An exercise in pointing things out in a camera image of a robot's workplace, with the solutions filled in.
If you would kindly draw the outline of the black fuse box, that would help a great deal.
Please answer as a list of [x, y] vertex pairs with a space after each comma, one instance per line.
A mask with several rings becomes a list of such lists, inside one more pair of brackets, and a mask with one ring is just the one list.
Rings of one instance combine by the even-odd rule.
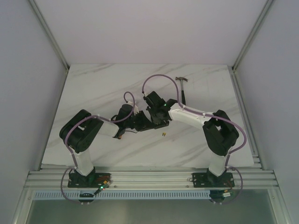
[[155, 121], [153, 123], [155, 125], [154, 129], [160, 129], [160, 128], [167, 127], [170, 122], [169, 122], [169, 120], [165, 119], [165, 120]]

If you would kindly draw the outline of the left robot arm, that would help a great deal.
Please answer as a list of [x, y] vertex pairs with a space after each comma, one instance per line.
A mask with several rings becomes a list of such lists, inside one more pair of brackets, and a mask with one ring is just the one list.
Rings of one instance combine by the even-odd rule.
[[130, 104], [123, 104], [118, 114], [112, 120], [100, 119], [91, 115], [87, 110], [80, 110], [60, 130], [59, 137], [69, 148], [72, 155], [75, 171], [80, 174], [79, 183], [85, 188], [95, 184], [95, 175], [91, 172], [94, 165], [91, 161], [89, 147], [97, 134], [120, 139], [127, 129], [135, 129], [138, 132], [155, 128], [143, 111], [134, 113]]

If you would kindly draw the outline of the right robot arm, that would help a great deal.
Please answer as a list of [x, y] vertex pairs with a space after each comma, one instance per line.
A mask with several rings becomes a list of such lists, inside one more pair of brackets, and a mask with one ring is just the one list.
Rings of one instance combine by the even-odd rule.
[[228, 151], [236, 144], [239, 133], [231, 123], [227, 114], [218, 110], [216, 113], [206, 113], [189, 108], [174, 99], [165, 101], [152, 91], [143, 97], [148, 107], [151, 122], [155, 125], [167, 125], [170, 121], [179, 121], [197, 129], [202, 129], [207, 145], [212, 151], [208, 167], [207, 182], [218, 186], [224, 179]]

